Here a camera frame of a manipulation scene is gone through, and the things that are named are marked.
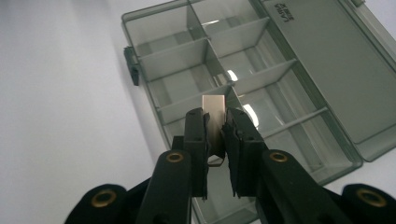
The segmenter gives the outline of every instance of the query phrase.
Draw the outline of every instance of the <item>organizer compartment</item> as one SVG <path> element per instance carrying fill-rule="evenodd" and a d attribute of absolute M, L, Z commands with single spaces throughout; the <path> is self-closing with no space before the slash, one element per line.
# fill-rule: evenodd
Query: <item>organizer compartment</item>
<path fill-rule="evenodd" d="M 192 7 L 208 35 L 260 18 L 249 1 L 244 0 L 199 1 Z"/>
<path fill-rule="evenodd" d="M 336 120 L 316 108 L 291 67 L 292 60 L 235 82 L 240 103 L 269 148 L 293 155 L 319 183 L 354 167 L 331 130 Z"/>
<path fill-rule="evenodd" d="M 286 61 L 265 30 L 268 21 L 252 21 L 210 36 L 229 79 L 252 76 Z"/>
<path fill-rule="evenodd" d="M 155 105 L 163 107 L 219 85 L 219 60 L 202 39 L 140 58 Z"/>
<path fill-rule="evenodd" d="M 147 13 L 136 12 L 136 16 L 123 16 L 126 33 L 134 44 L 137 56 L 147 56 L 205 37 L 192 8 L 187 3 L 183 5 L 176 7 L 172 3 L 168 7 L 163 5 L 158 8 L 161 13 L 153 9 Z"/>

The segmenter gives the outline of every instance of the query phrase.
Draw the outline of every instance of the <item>clear plastic organizer box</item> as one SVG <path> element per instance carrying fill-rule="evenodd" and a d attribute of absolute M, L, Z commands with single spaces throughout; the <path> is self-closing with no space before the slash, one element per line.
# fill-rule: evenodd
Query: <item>clear plastic organizer box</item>
<path fill-rule="evenodd" d="M 345 26 L 341 23 L 347 21 L 354 27 L 352 31 L 346 28 L 352 32 L 353 41 L 359 45 L 361 40 L 368 46 L 367 50 L 373 51 L 374 60 L 361 62 L 357 71 L 353 70 L 355 61 L 351 61 L 352 68 L 347 72 L 358 73 L 364 66 L 376 66 L 377 71 L 387 72 L 382 81 L 396 87 L 394 67 L 373 48 L 375 43 L 362 35 L 362 30 L 340 3 L 343 1 L 317 2 L 316 7 L 342 13 L 340 21 L 335 22 Z M 395 142 L 387 138 L 395 132 L 392 127 L 396 116 L 391 114 L 392 111 L 396 114 L 394 99 L 387 98 L 379 103 L 390 104 L 383 112 L 388 119 L 385 120 L 387 127 L 372 133 L 356 133 L 355 130 L 364 127 L 349 123 L 349 113 L 355 112 L 347 111 L 348 108 L 370 105 L 355 102 L 359 96 L 353 95 L 354 91 L 349 95 L 350 88 L 354 87 L 345 86 L 347 80 L 340 85 L 340 77 L 349 76 L 343 68 L 348 61 L 341 66 L 342 56 L 334 59 L 332 53 L 337 53 L 337 48 L 343 50 L 344 45 L 349 46 L 348 40 L 332 46 L 331 42 L 326 42 L 326 38 L 332 36 L 317 37 L 321 30 L 328 28 L 324 24 L 325 27 L 317 30 L 306 24 L 304 20 L 312 20 L 309 16 L 317 15 L 306 13 L 309 8 L 304 8 L 304 3 L 314 4 L 312 0 L 282 1 L 288 7 L 287 12 L 294 13 L 285 14 L 287 22 L 285 15 L 279 16 L 278 1 L 255 0 L 173 1 L 122 16 L 133 51 L 132 63 L 144 79 L 142 85 L 148 91 L 169 146 L 173 136 L 183 135 L 185 114 L 201 106 L 202 95 L 210 94 L 225 95 L 227 107 L 245 110 L 269 148 L 291 153 L 321 185 L 359 168 L 362 157 L 372 160 L 395 146 Z M 300 19 L 300 14 L 304 13 L 308 18 Z M 331 29 L 338 24 L 328 23 Z M 318 34 L 309 34 L 310 29 L 316 29 Z M 311 41 L 309 46 L 304 39 Z M 340 77 L 332 76 L 340 72 Z M 350 79 L 358 75 L 350 74 Z M 360 78 L 364 86 L 367 77 L 363 74 Z M 381 91 L 382 96 L 378 97 L 393 93 L 396 96 L 395 90 Z M 340 103 L 346 109 L 338 102 L 345 100 L 340 98 L 342 95 L 355 98 L 351 100 L 353 104 Z M 385 135 L 375 140 L 381 132 Z M 364 139 L 375 148 L 360 151 L 368 146 Z M 386 145 L 378 147 L 376 144 L 384 139 Z M 226 160 L 220 168 L 209 170 L 208 200 L 194 199 L 199 223 L 248 223 L 257 218 L 254 199 L 232 196 L 227 163 Z"/>

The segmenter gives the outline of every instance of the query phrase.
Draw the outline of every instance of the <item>gray plastic box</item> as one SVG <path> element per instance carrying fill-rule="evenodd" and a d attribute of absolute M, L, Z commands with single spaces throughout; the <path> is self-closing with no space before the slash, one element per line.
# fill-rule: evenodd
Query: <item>gray plastic box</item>
<path fill-rule="evenodd" d="M 124 14 L 165 141 L 183 135 L 202 95 L 221 94 L 320 185 L 394 148 L 393 43 L 357 2 L 173 1 Z M 254 199 L 232 197 L 227 163 L 209 170 L 208 200 L 194 199 L 199 223 L 257 218 Z"/>

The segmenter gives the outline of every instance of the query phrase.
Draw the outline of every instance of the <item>white surface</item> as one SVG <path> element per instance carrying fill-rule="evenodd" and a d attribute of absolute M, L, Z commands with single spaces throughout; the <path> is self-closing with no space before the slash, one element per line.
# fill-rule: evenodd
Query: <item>white surface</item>
<path fill-rule="evenodd" d="M 120 16 L 162 2 L 0 1 L 0 223 L 63 223 L 87 190 L 151 175 L 164 143 L 129 77 Z M 381 17 L 395 8 L 375 2 Z M 392 34 L 395 11 L 382 19 Z M 329 188 L 363 182 L 396 197 L 395 160 Z"/>
<path fill-rule="evenodd" d="M 396 38 L 396 1 L 393 0 L 366 0 L 366 6 L 375 14 L 388 32 Z"/>

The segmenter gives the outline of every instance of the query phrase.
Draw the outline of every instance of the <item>screw hole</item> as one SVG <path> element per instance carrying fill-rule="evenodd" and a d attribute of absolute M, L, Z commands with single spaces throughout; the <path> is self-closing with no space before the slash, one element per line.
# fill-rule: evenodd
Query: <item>screw hole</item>
<path fill-rule="evenodd" d="M 91 205 L 93 207 L 106 207 L 113 203 L 117 198 L 116 192 L 112 189 L 103 189 L 99 191 L 91 199 Z"/>
<path fill-rule="evenodd" d="M 283 153 L 280 152 L 273 152 L 270 154 L 270 158 L 273 161 L 279 161 L 279 162 L 283 162 L 283 161 L 287 161 L 288 157 L 285 156 Z"/>
<path fill-rule="evenodd" d="M 179 162 L 184 159 L 183 155 L 180 153 L 174 152 L 166 156 L 166 159 L 170 162 Z"/>
<path fill-rule="evenodd" d="M 371 206 L 374 207 L 384 207 L 387 205 L 387 200 L 384 199 L 381 195 L 378 193 L 369 190 L 369 189 L 358 189 L 356 192 L 358 194 L 358 197 L 364 201 L 365 203 L 370 204 Z"/>

